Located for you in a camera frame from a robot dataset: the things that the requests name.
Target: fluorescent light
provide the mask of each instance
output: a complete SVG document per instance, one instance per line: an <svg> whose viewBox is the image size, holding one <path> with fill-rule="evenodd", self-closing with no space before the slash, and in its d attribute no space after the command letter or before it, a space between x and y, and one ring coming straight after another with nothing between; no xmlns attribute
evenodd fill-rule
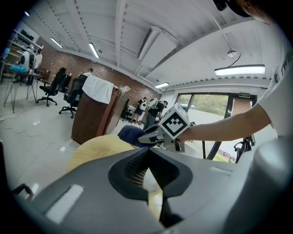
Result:
<svg viewBox="0 0 293 234"><path fill-rule="evenodd" d="M159 88L162 88L162 87L165 87L165 86L168 86L169 85L169 83L164 83L164 84L160 84L160 85L157 85L157 86L155 86L155 88L157 88L157 89L159 89Z"/></svg>
<svg viewBox="0 0 293 234"><path fill-rule="evenodd" d="M216 76L264 73L266 73L266 66L263 64L242 65L215 69Z"/></svg>
<svg viewBox="0 0 293 234"><path fill-rule="evenodd" d="M92 43L89 43L89 45L90 45L90 48L92 49L93 53L95 54L95 56L96 56L97 58L99 58L98 53L96 52L96 49L95 49L95 47L93 46L93 44L92 44Z"/></svg>
<svg viewBox="0 0 293 234"><path fill-rule="evenodd" d="M63 48L58 42L55 41L54 38L51 37L51 40L52 40L53 42L55 42L58 46L60 46L61 48Z"/></svg>

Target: ceiling lamp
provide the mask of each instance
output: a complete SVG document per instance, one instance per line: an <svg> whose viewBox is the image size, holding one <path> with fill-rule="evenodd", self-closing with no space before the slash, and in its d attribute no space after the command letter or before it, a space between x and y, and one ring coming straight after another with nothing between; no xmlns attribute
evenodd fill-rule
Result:
<svg viewBox="0 0 293 234"><path fill-rule="evenodd" d="M266 73L266 66L263 64L242 65L215 69L216 76L264 73Z"/></svg>
<svg viewBox="0 0 293 234"><path fill-rule="evenodd" d="M95 47L93 46L93 43L89 43L90 48L92 49L92 52L96 56L96 58L99 58L98 53L96 52Z"/></svg>
<svg viewBox="0 0 293 234"><path fill-rule="evenodd" d="M58 42L56 42L56 40L55 40L54 38L51 37L51 40L52 40L53 42L55 42L59 47L63 48Z"/></svg>
<svg viewBox="0 0 293 234"><path fill-rule="evenodd" d="M165 82L163 84L160 84L160 85L155 86L155 88L159 89L159 88L163 88L163 87L168 86L168 85L170 85L170 84L167 83L167 82Z"/></svg>
<svg viewBox="0 0 293 234"><path fill-rule="evenodd" d="M235 50L229 50L227 55L231 58L235 57L237 55L237 52Z"/></svg>

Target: exit sign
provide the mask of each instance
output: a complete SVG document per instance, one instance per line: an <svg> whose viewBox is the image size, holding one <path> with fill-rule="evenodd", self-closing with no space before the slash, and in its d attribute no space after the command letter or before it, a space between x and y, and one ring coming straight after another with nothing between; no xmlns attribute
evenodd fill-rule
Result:
<svg viewBox="0 0 293 234"><path fill-rule="evenodd" d="M248 98L250 98L250 93L239 93L239 97L248 97Z"/></svg>

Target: brick wall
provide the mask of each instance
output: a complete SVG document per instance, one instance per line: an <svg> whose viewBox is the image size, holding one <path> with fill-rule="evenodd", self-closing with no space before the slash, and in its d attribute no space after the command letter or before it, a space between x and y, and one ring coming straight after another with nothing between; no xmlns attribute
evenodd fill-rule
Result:
<svg viewBox="0 0 293 234"><path fill-rule="evenodd" d="M129 104L132 106L137 106L138 100L143 97L146 97L148 100L152 98L160 99L161 97L161 95L154 90L119 71L99 63L93 64L91 60L83 57L57 51L42 38L38 39L37 44L40 46L44 45L42 51L43 59L40 68L50 70L51 74L56 74L61 67L64 67L67 69L67 74L72 73L72 78L77 78L79 74L83 74L87 72L89 68L93 68L93 75L103 80L108 80L118 87L121 85L130 87L131 89L127 92L127 95L130 100Z"/></svg>

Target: wooden podium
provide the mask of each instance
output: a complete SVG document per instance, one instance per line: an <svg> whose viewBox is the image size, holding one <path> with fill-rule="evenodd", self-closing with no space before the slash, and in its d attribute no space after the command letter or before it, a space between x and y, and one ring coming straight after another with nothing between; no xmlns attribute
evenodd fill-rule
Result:
<svg viewBox="0 0 293 234"><path fill-rule="evenodd" d="M117 126L126 100L127 96L116 88L113 88L109 104L95 101L83 92L74 117L71 138L83 144L92 138L109 134Z"/></svg>

